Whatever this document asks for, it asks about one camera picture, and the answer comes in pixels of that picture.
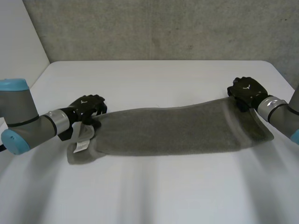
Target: white wall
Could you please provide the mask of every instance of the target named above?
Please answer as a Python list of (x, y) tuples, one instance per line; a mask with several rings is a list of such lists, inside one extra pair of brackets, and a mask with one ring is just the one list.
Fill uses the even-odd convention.
[[(22, 0), (0, 0), (0, 79), (24, 78), (31, 87), (48, 65)], [(12, 157), (7, 150), (0, 153), (0, 174)]]

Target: light blue joint cap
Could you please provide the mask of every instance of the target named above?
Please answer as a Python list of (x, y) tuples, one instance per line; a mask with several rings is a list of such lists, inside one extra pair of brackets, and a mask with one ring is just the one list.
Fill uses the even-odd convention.
[(24, 91), (28, 90), (27, 82), (23, 78), (10, 78), (0, 80), (0, 91)]
[(1, 140), (5, 148), (12, 154), (20, 155), (30, 150), (28, 143), (19, 134), (10, 129), (2, 132)]
[(291, 141), (299, 145), (299, 129), (290, 137)]

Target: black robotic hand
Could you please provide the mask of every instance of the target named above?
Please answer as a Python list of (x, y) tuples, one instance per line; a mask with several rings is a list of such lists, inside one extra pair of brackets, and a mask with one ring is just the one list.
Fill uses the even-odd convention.
[(99, 95), (82, 96), (76, 99), (66, 108), (61, 110), (67, 115), (70, 128), (58, 136), (61, 141), (71, 139), (73, 128), (72, 124), (82, 121), (84, 125), (92, 125), (94, 130), (101, 127), (101, 123), (98, 120), (92, 118), (92, 115), (100, 115), (107, 113), (107, 106), (104, 103), (105, 99)]
[(69, 107), (74, 109), (77, 121), (82, 121), (85, 125), (92, 125), (94, 128), (100, 127), (100, 122), (92, 119), (92, 115), (107, 113), (105, 99), (99, 95), (82, 96), (72, 102)]
[(236, 99), (241, 112), (249, 108), (257, 110), (258, 105), (269, 96), (266, 89), (250, 77), (235, 78), (233, 86), (228, 87), (228, 95)]

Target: silver metal joint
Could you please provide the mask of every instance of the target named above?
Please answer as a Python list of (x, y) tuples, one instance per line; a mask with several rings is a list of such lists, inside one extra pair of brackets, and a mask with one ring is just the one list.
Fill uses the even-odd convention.
[(70, 127), (70, 121), (62, 110), (49, 111), (45, 114), (56, 125), (57, 134), (66, 131)]
[(267, 122), (271, 111), (280, 105), (287, 104), (284, 100), (277, 97), (268, 97), (264, 99), (257, 108), (257, 113)]

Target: robotic hand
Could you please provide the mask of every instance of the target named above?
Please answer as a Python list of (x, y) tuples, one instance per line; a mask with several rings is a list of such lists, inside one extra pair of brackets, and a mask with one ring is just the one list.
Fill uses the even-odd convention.
[(259, 102), (267, 98), (268, 92), (256, 80), (250, 77), (236, 78), (233, 86), (228, 87), (228, 95), (236, 99), (237, 106), (242, 112), (255, 108)]
[(290, 103), (268, 95), (266, 89), (250, 77), (236, 78), (228, 87), (228, 95), (236, 99), (241, 112), (254, 108), (257, 113), (282, 134), (299, 144), (299, 88)]
[(93, 115), (107, 112), (104, 101), (98, 95), (82, 96), (66, 108), (39, 116), (25, 79), (0, 80), (0, 117), (8, 126), (1, 134), (2, 143), (11, 153), (22, 154), (56, 135), (62, 141), (73, 139), (75, 122), (91, 130), (90, 139), (101, 125)]
[(60, 109), (63, 111), (69, 121), (70, 127), (64, 132), (58, 134), (60, 140), (69, 140), (73, 134), (72, 124), (82, 122), (83, 125), (92, 126), (94, 131), (101, 127), (101, 123), (92, 118), (92, 116), (107, 113), (105, 99), (99, 95), (82, 96), (71, 103), (68, 107)]

